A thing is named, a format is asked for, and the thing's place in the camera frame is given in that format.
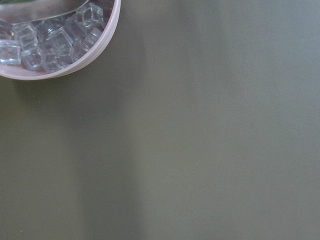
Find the clear ice cube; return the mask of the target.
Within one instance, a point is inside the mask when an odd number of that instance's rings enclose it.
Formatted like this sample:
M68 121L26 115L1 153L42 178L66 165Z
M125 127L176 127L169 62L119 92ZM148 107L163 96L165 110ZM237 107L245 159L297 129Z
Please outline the clear ice cube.
M21 61L29 71L37 71L42 66L42 50L38 46L23 50Z
M101 35L102 35L102 32L98 28L96 27L92 28L89 34L82 40L81 48L85 52L88 52L99 40Z
M103 25L103 9L93 2L88 2L76 10L76 18L86 28Z
M0 40L0 64L1 65L20 65L21 46L16 40Z
M14 39L18 41L23 51L38 45L38 33L31 23L16 24L12 27L12 31Z
M46 41L58 53L65 49L69 49L74 42L64 27L52 31L47 36Z
M58 52L56 55L56 60L61 69L68 67L74 63L74 59L69 49L64 49Z

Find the pink bowl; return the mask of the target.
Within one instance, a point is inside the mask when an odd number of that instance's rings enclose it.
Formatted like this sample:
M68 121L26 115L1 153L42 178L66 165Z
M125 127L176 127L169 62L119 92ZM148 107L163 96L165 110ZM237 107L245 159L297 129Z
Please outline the pink bowl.
M114 1L112 12L110 14L108 23L104 31L102 32L101 37L94 44L94 46L78 61L74 62L66 68L63 68L53 73L46 73L45 71L29 71L23 68L22 66L18 65L1 65L0 76L4 78L22 81L45 80L63 77L75 73L83 69L84 67L88 66L102 54L102 52L110 43L119 21L121 3L122 2L120 0Z

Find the steel ice scoop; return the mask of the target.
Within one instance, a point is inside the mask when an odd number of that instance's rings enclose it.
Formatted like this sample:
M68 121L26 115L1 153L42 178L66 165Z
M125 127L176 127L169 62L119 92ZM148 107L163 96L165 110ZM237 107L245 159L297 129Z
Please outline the steel ice scoop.
M2 0L0 19L12 25L50 19L72 13L87 0Z

